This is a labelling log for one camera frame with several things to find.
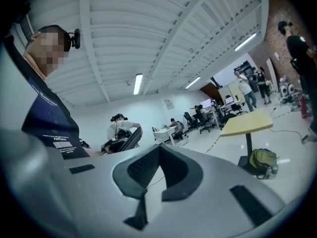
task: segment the white ceiling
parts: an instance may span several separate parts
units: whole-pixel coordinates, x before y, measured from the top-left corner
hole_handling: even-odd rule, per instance
[[[144,75],[139,95],[184,89],[197,76],[203,80],[196,87],[207,84],[249,51],[252,44],[240,53],[234,48],[263,31],[268,11],[264,0],[29,2],[34,30],[52,24],[81,30],[81,48],[71,49],[47,79],[71,108],[133,97],[137,73]]]

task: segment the yellow table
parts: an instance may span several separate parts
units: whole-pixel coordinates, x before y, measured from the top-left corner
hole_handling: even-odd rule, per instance
[[[225,127],[222,129],[220,136],[228,137],[241,134],[246,135],[248,155],[240,157],[238,166],[252,173],[248,165],[248,160],[252,153],[251,133],[272,127],[272,119],[266,113],[265,108],[261,108],[241,116],[230,118]]]

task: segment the ceiling light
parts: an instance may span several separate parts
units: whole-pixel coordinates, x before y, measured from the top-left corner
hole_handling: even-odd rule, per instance
[[[135,85],[134,85],[134,92],[133,92],[134,95],[139,93],[142,77],[143,77],[142,74],[135,75]]]
[[[196,78],[193,82],[191,82],[188,86],[186,86],[185,89],[187,89],[191,85],[195,84],[199,79],[200,79],[200,77]]]
[[[251,41],[257,34],[254,33],[253,35],[251,35],[248,39],[246,39],[243,43],[241,43],[239,46],[237,46],[234,51],[238,51],[239,49],[241,49],[244,45],[246,45],[249,41]]]

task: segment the green backpack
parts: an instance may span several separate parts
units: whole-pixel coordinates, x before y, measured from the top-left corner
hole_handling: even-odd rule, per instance
[[[249,159],[250,165],[258,171],[257,178],[260,175],[265,175],[268,168],[277,166],[276,153],[267,149],[254,149]]]

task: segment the person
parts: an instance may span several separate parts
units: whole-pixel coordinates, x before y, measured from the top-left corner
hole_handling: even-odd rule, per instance
[[[297,60],[298,73],[305,81],[313,113],[313,121],[308,130],[317,138],[317,67],[314,61],[317,59],[317,52],[312,50],[302,37],[293,34],[292,25],[291,22],[280,21],[277,28],[285,36],[288,52]]]
[[[250,112],[253,111],[253,107],[257,108],[257,99],[254,95],[254,92],[252,91],[251,87],[248,84],[248,79],[245,75],[241,75],[238,71],[234,72],[234,75],[237,77],[236,82],[238,83],[238,87],[242,94],[244,95],[244,98],[246,99],[246,103],[248,104]]]
[[[46,147],[57,148],[65,160],[100,155],[100,150],[81,146],[78,125],[45,83],[68,54],[72,43],[70,35],[58,25],[42,27],[31,36],[23,56],[12,43],[12,36],[4,41],[17,68],[37,93],[22,130],[39,138]]]
[[[128,121],[123,114],[117,114],[111,118],[111,125],[107,129],[107,139],[120,139],[122,137],[129,137],[131,135],[131,128],[141,128],[141,134],[143,134],[142,127],[137,122]]]
[[[183,138],[183,134],[184,133],[183,133],[182,124],[179,121],[175,121],[174,118],[171,118],[170,121],[171,121],[171,124],[170,124],[169,128],[175,127],[175,133],[174,133],[173,139],[175,139],[175,140],[178,140],[178,139],[183,140],[184,139]]]
[[[255,69],[255,67],[253,67],[253,69],[255,70],[254,74],[253,74],[253,80],[257,83],[259,91],[261,93],[261,97],[263,99],[264,105],[266,104],[270,104],[271,99],[269,97],[269,90],[268,90],[268,86],[266,85],[265,82],[265,73],[264,73],[264,69],[262,67],[260,67],[260,69]]]

